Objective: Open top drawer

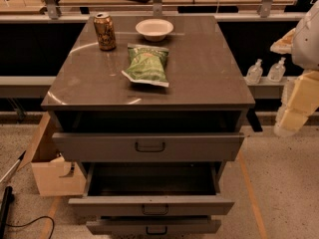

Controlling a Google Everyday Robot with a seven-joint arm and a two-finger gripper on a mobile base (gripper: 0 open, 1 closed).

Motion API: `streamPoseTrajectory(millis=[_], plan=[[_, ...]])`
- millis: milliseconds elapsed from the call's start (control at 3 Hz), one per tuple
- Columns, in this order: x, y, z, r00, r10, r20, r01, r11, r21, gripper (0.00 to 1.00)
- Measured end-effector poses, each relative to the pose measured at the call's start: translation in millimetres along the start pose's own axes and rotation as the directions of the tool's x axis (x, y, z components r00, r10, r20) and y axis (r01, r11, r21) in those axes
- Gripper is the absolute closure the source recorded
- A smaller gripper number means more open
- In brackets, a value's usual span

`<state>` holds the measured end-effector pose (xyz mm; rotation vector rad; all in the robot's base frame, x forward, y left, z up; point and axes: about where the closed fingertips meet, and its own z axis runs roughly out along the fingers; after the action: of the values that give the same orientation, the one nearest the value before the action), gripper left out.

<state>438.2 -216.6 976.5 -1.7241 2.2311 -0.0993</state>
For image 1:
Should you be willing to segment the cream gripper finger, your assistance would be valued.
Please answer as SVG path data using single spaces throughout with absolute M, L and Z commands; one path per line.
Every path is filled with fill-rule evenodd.
M 291 54 L 294 35 L 295 28 L 291 29 L 282 38 L 275 41 L 271 45 L 270 51 L 277 54 Z
M 306 70 L 297 79 L 288 81 L 281 103 L 274 132 L 278 136 L 291 136 L 299 131 L 319 108 L 319 72 Z

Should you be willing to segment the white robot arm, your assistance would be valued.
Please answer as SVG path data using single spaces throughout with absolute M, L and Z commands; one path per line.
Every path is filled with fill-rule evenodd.
M 277 135 L 290 136 L 319 108 L 319 1 L 270 50 L 290 54 L 292 63 L 303 69 L 296 80 L 286 83 L 274 127 Z

